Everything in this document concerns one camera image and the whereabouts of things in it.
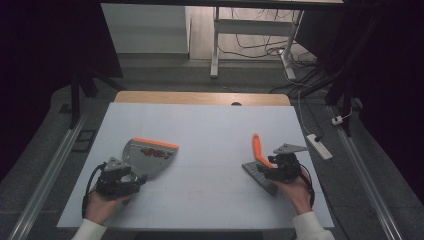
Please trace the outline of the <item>person's white sleeve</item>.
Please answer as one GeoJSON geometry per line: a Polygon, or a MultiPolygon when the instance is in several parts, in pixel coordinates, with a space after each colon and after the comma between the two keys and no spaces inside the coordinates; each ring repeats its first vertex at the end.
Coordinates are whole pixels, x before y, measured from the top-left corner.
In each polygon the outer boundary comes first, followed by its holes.
{"type": "Polygon", "coordinates": [[[101,240],[107,228],[88,219],[83,219],[71,240],[101,240]]]}
{"type": "Polygon", "coordinates": [[[335,240],[333,234],[321,226],[314,211],[300,214],[292,222],[296,240],[335,240]]]}

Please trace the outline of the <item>black metal stand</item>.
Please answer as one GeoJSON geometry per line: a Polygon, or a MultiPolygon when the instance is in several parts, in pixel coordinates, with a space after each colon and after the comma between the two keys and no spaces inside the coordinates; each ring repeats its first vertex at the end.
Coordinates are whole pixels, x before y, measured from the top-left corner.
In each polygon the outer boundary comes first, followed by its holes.
{"type": "Polygon", "coordinates": [[[80,91],[88,98],[97,96],[99,90],[94,83],[99,79],[103,83],[118,91],[125,91],[126,88],[116,82],[112,77],[96,71],[92,68],[80,68],[71,77],[71,123],[69,128],[74,129],[80,119],[80,91]]]}
{"type": "Polygon", "coordinates": [[[323,80],[307,86],[304,90],[299,90],[296,97],[302,99],[317,92],[324,87],[330,86],[328,93],[324,97],[324,101],[329,106],[336,105],[340,99],[343,100],[341,127],[345,134],[350,137],[350,115],[352,113],[351,100],[353,97],[352,84],[353,80],[349,77],[350,70],[347,67],[341,67],[337,72],[329,76],[325,76],[323,80]]]}

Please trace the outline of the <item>white desk frame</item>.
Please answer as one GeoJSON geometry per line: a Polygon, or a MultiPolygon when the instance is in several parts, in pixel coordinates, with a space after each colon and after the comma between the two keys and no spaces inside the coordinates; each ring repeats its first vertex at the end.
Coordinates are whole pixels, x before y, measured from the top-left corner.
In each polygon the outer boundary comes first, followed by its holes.
{"type": "Polygon", "coordinates": [[[302,10],[294,10],[294,17],[291,22],[266,21],[266,20],[236,20],[221,19],[220,8],[215,7],[213,13],[213,50],[211,56],[210,77],[215,79],[218,77],[219,66],[219,49],[218,40],[220,34],[240,34],[240,35],[268,35],[281,36],[287,38],[286,46],[283,50],[279,50],[278,54],[284,67],[284,71],[288,80],[295,80],[296,76],[289,55],[293,45],[295,36],[300,25],[303,15],[302,10]]]}

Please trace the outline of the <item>white power strip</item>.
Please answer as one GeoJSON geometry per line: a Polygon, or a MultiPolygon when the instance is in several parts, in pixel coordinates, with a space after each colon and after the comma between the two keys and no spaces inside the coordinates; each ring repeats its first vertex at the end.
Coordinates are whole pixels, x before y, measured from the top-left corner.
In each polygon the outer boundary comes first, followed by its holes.
{"type": "Polygon", "coordinates": [[[315,134],[309,134],[306,136],[306,139],[323,160],[329,160],[333,157],[333,155],[321,142],[320,137],[316,136],[315,134]]]}

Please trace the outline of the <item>white table mat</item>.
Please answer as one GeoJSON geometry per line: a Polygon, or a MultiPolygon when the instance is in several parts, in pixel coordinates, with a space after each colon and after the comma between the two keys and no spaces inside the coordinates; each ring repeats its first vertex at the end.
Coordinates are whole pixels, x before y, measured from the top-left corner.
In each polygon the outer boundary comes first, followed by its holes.
{"type": "Polygon", "coordinates": [[[270,196],[243,169],[253,136],[269,156],[288,143],[304,147],[291,106],[112,103],[57,225],[77,228],[96,166],[120,158],[135,137],[178,145],[169,167],[109,219],[110,228],[241,231],[289,228],[296,213],[283,194],[270,196]]]}

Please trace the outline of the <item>aluminium rail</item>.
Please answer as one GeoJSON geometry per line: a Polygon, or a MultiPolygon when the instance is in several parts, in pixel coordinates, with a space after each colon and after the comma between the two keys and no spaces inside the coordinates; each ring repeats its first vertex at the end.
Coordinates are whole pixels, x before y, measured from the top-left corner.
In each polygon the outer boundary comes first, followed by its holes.
{"type": "Polygon", "coordinates": [[[377,215],[387,240],[405,240],[388,205],[386,204],[386,201],[382,197],[371,173],[365,165],[364,159],[354,140],[346,134],[341,126],[332,126],[332,128],[337,132],[339,139],[347,152],[348,158],[350,159],[353,169],[355,170],[368,200],[377,215]]]}
{"type": "Polygon", "coordinates": [[[88,114],[86,112],[82,113],[73,128],[66,131],[64,138],[7,240],[26,240],[28,237],[87,118],[88,114]]]}

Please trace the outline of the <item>person's right white sleeve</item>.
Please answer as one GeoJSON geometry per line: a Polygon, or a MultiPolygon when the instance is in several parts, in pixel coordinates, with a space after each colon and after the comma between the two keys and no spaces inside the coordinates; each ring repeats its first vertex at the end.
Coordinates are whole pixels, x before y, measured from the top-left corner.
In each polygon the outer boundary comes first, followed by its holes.
{"type": "Polygon", "coordinates": [[[300,214],[292,222],[296,240],[335,240],[333,234],[321,226],[314,211],[300,214]]]}

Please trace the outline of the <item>white cabinet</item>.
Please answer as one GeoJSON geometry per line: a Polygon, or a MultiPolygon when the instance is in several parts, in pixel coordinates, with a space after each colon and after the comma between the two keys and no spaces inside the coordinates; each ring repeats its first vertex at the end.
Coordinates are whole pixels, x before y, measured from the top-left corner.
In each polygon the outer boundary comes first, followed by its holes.
{"type": "Polygon", "coordinates": [[[186,7],[112,3],[102,3],[101,7],[118,53],[189,52],[186,7]]]}

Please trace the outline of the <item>person's right hand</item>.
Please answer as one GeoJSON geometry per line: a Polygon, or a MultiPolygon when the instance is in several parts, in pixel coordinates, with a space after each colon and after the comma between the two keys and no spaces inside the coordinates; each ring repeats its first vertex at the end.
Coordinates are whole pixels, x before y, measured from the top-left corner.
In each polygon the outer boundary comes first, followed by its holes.
{"type": "Polygon", "coordinates": [[[301,177],[297,177],[292,183],[282,183],[276,180],[273,180],[273,183],[283,191],[298,215],[312,211],[311,194],[301,177]]]}

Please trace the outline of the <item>orange-handled grey brush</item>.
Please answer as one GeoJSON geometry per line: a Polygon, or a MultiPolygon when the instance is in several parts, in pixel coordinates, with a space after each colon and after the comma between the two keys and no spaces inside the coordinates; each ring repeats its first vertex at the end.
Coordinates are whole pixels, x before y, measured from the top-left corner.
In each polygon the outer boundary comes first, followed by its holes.
{"type": "Polygon", "coordinates": [[[272,168],[273,165],[262,156],[261,142],[258,134],[252,137],[253,155],[255,160],[252,162],[244,163],[242,168],[245,172],[270,196],[275,197],[278,187],[266,179],[261,172],[262,169],[272,168]]]}

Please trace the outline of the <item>person's left hand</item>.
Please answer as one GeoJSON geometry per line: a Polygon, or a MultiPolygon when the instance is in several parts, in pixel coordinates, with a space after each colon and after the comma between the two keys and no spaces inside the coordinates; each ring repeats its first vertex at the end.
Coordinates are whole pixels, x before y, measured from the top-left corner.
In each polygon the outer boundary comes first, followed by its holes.
{"type": "Polygon", "coordinates": [[[128,199],[130,196],[108,200],[97,191],[92,191],[88,195],[85,219],[102,225],[113,215],[117,207],[128,199]]]}

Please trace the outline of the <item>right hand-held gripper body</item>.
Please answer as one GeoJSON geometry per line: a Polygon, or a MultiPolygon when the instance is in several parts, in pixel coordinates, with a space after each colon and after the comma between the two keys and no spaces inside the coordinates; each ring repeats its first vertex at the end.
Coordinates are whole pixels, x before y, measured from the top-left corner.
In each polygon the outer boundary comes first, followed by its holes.
{"type": "Polygon", "coordinates": [[[277,172],[277,180],[282,183],[292,183],[297,177],[302,176],[302,169],[296,152],[306,151],[306,147],[284,143],[273,151],[274,156],[281,164],[274,169],[277,172]]]}

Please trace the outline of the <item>black floor plate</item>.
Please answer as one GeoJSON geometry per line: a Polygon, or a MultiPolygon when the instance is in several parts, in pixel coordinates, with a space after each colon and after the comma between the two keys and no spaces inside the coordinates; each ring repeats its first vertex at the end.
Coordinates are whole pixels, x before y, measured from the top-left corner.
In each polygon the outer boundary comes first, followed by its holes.
{"type": "Polygon", "coordinates": [[[96,130],[81,130],[73,144],[72,151],[76,153],[88,153],[96,138],[96,130]]]}

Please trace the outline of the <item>wooden table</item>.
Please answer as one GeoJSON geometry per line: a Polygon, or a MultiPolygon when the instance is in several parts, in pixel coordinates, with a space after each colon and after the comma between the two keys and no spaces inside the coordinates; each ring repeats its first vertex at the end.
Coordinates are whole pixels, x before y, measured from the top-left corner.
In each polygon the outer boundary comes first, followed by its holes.
{"type": "Polygon", "coordinates": [[[290,106],[284,94],[211,93],[167,91],[120,91],[115,103],[154,103],[192,105],[290,106]]]}

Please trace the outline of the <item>grey dustpan with orange edge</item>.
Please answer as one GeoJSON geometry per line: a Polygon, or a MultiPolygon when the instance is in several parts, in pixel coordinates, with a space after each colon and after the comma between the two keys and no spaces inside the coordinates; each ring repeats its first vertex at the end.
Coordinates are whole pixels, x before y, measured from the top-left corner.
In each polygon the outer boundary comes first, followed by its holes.
{"type": "Polygon", "coordinates": [[[132,167],[136,176],[147,175],[151,177],[157,175],[172,163],[178,149],[179,146],[176,144],[144,138],[132,138],[125,145],[122,158],[125,163],[132,167]],[[169,159],[148,157],[140,152],[142,148],[160,149],[166,152],[173,152],[174,155],[169,159]]]}

